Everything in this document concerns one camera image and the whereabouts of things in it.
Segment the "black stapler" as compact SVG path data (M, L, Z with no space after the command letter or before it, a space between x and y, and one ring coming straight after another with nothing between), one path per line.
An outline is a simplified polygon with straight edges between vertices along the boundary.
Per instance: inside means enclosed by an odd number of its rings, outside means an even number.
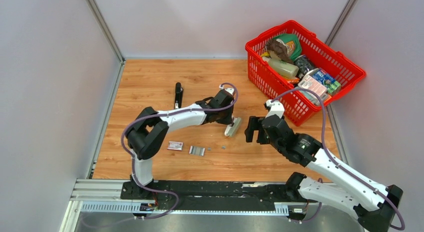
M182 107L184 89L180 82L175 84L175 97L174 97L174 108L180 109Z

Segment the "pink packaged item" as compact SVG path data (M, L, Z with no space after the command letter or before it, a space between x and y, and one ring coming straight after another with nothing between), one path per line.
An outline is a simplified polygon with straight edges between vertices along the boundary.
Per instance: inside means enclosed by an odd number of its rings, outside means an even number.
M305 75L303 79L297 85L300 88L307 89L314 92L323 101L330 98L327 88L310 75Z

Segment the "red plastic basket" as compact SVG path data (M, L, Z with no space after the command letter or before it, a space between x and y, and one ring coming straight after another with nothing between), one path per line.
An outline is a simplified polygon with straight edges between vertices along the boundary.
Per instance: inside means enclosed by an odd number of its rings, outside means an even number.
M248 79L270 99L274 99L294 87L261 58L261 54L265 52L266 42L281 34L295 34L299 39L303 54L341 84L341 90L324 101L325 106L344 97L367 75L362 68L350 61L342 52L333 50L317 38L315 33L295 20L288 20L262 32L245 44Z

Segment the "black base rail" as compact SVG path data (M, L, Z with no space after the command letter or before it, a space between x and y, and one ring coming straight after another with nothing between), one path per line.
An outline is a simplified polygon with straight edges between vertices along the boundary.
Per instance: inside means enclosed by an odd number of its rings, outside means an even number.
M250 182L155 180L147 187L162 193L153 193L138 187L134 181L127 181L122 185L120 197L153 200L161 210L176 205L177 210L225 212L267 212L275 209L275 203L304 204L307 201L284 183L256 186Z

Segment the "green brown snack bag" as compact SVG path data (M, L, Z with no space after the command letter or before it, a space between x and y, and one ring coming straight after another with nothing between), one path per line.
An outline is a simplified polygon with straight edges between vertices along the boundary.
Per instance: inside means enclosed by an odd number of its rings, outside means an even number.
M300 40L292 33L283 33L269 39L265 49L272 59L290 64L293 64L294 60L302 54Z

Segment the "grey white stapler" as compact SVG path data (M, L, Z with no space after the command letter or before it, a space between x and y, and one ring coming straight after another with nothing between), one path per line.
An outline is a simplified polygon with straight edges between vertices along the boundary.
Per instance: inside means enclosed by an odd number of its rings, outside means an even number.
M233 117L232 118L232 124L227 125L224 135L226 137L233 137L237 131L239 130L241 124L242 124L242 118L241 117Z

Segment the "blue green packaged item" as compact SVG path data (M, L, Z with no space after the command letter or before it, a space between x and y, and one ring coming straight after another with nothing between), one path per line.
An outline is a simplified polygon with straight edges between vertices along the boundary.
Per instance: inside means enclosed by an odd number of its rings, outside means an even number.
M327 89L330 96L336 95L342 88L342 85L322 68L315 69L311 76Z

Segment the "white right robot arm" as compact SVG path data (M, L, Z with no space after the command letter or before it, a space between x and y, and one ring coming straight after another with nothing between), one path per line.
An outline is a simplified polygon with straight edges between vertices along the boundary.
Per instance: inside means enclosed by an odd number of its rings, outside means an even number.
M287 180L286 197L322 202L349 214L369 232L387 232L398 213L403 190L392 184L378 183L329 152L314 137L295 133L283 116L250 116L244 131L246 142L271 145L290 162L313 170L330 179L337 187L320 184L305 174L294 172Z

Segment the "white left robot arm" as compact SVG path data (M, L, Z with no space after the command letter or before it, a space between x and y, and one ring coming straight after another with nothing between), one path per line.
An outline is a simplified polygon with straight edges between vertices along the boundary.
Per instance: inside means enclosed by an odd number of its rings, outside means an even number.
M179 199L175 192L153 188L152 158L159 152L167 133L213 123L225 125L229 131L234 129L236 119L233 117L233 111L239 93L231 83L227 86L220 86L215 96L186 107L173 110L146 107L125 127L120 142L131 157L131 180L128 183L130 190L122 191L121 199L145 200L159 194L168 194Z

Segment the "dark foil packet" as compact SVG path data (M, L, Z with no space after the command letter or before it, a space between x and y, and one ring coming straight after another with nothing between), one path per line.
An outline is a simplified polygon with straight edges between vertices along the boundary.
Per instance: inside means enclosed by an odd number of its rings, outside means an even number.
M317 68L305 54L298 56L293 63L299 68L298 72L303 75Z

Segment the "white red staple box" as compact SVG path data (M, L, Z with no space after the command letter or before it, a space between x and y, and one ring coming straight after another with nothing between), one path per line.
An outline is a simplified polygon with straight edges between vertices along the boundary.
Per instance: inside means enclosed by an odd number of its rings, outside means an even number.
M167 149L172 151L182 151L184 143L178 141L170 141L168 143Z

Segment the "pale plastic bottle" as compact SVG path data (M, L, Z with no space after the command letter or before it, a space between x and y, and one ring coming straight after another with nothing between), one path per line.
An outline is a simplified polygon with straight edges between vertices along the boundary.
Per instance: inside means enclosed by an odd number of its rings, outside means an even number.
M268 66L279 75L288 79L295 78L299 71L299 68L296 65L285 62L283 60L278 60L266 56L262 57L262 60L267 62Z

